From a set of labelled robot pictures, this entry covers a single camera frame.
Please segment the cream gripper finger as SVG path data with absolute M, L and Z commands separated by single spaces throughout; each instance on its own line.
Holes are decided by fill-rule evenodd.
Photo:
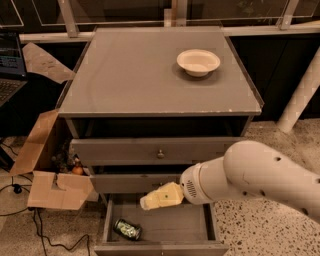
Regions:
M 183 199 L 181 187 L 175 182 L 170 182 L 142 197 L 140 205 L 143 210 L 153 210 L 179 205 Z

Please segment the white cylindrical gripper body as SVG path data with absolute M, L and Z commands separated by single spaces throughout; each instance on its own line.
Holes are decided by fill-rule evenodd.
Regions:
M 205 194 L 200 184 L 200 163 L 187 168 L 180 176 L 180 187 L 184 197 L 194 205 L 211 203 L 212 200 Z

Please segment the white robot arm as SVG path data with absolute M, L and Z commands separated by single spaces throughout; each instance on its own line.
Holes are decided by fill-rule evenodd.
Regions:
M 265 197 L 320 222 L 320 175 L 260 142 L 234 143 L 224 156 L 186 169 L 178 183 L 170 182 L 140 199 L 144 210 L 194 205 L 219 200 Z

